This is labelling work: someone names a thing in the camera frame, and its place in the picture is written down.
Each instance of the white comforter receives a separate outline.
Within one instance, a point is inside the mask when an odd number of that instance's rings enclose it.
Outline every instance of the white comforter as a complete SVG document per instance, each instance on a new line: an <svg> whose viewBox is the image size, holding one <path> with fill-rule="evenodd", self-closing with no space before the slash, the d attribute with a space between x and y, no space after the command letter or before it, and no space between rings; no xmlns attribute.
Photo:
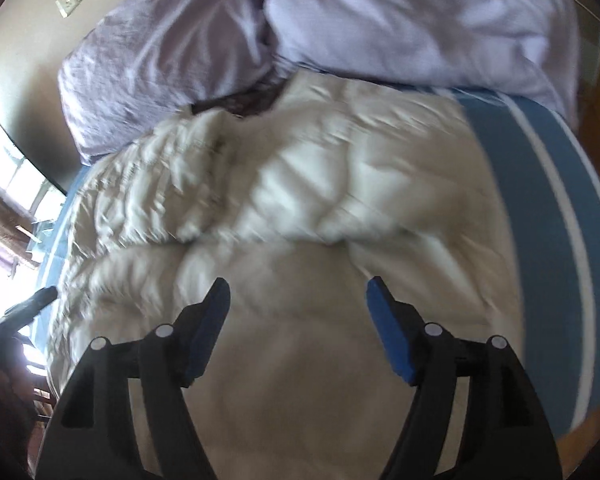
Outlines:
<svg viewBox="0 0 600 480"><path fill-rule="evenodd" d="M522 348L504 208L440 96L300 72L260 117L171 118L94 167L70 243L48 346L58 390L95 336L141 338L228 280L218 344L184 391L223 479L379 475L412 391L368 315L373 275L456 336Z"/></svg>

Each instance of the wooden floor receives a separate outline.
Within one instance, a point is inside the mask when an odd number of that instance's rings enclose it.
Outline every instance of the wooden floor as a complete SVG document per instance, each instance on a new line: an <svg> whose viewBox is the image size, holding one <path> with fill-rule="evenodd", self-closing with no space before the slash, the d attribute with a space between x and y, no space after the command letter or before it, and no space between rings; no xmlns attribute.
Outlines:
<svg viewBox="0 0 600 480"><path fill-rule="evenodd" d="M562 476L567 478L600 439L600 407L576 430L558 440Z"/></svg>

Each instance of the pillowcase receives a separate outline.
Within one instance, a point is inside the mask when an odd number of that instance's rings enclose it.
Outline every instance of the pillowcase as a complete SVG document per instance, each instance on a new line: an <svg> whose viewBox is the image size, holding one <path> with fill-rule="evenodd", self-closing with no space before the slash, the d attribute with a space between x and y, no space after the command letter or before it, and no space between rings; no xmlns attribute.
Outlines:
<svg viewBox="0 0 600 480"><path fill-rule="evenodd" d="M265 0L282 66L533 99L576 118L571 0Z"/></svg>
<svg viewBox="0 0 600 480"><path fill-rule="evenodd" d="M250 88L272 66L256 0L125 0L64 60L62 110L91 164L179 107Z"/></svg>

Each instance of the mattress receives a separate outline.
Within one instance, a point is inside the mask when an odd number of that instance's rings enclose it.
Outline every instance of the mattress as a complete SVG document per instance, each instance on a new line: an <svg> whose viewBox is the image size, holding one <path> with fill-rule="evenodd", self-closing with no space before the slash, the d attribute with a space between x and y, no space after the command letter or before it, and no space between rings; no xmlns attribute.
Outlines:
<svg viewBox="0 0 600 480"><path fill-rule="evenodd" d="M518 260L523 362L552 430L562 435L600 404L600 181L562 118L533 101L490 91L417 90L455 98L490 162ZM58 282L72 200L87 172L69 192L40 286ZM41 349L49 311L33 330Z"/></svg>

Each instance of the white screw cap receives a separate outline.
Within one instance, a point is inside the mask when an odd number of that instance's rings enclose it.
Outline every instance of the white screw cap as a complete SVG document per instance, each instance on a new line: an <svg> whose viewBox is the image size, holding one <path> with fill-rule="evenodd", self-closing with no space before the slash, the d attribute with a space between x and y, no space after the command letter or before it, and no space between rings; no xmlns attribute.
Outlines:
<svg viewBox="0 0 600 480"><path fill-rule="evenodd" d="M97 337L93 341L91 341L91 349L93 350L102 350L107 345L107 340L103 337Z"/></svg>
<svg viewBox="0 0 600 480"><path fill-rule="evenodd" d="M173 334L173 326L169 324L160 325L155 329L155 335L158 337L169 337L171 334Z"/></svg>
<svg viewBox="0 0 600 480"><path fill-rule="evenodd" d="M501 335L497 335L496 337L491 338L491 344L502 350L503 348L506 348L509 343Z"/></svg>
<svg viewBox="0 0 600 480"><path fill-rule="evenodd" d="M433 337L437 337L442 334L442 327L437 323L427 323L424 326L424 331Z"/></svg>

